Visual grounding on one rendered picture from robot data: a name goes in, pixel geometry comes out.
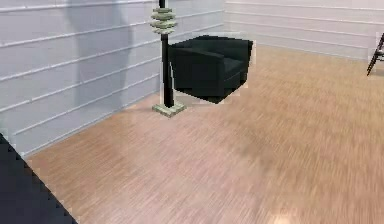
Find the black floor lamp green base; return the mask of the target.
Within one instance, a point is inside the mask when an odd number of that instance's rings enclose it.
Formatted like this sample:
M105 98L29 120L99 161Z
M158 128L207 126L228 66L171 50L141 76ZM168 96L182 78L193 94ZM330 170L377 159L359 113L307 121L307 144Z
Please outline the black floor lamp green base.
M156 104L152 109L168 118L183 111L186 106L174 100L172 84L171 65L169 62L169 35L174 31L177 23L174 21L173 10L166 6L166 0L158 0L158 7L151 15L153 21L150 26L153 32L160 36L161 59L162 59L162 80L163 80L163 102Z

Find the dark navy furniture block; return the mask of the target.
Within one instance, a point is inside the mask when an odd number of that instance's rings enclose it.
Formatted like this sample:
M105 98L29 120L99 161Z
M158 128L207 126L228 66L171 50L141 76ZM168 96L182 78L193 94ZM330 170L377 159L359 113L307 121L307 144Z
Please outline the dark navy furniture block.
M1 133L0 224L78 224Z

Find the black chair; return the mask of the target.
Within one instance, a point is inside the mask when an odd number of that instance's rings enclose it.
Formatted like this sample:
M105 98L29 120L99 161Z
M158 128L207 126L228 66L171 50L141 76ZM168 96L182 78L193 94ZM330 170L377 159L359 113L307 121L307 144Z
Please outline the black chair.
M367 67L367 75L370 75L373 67L375 66L377 61L384 61L384 33L381 35L379 43L375 49L375 52L372 56L372 59Z

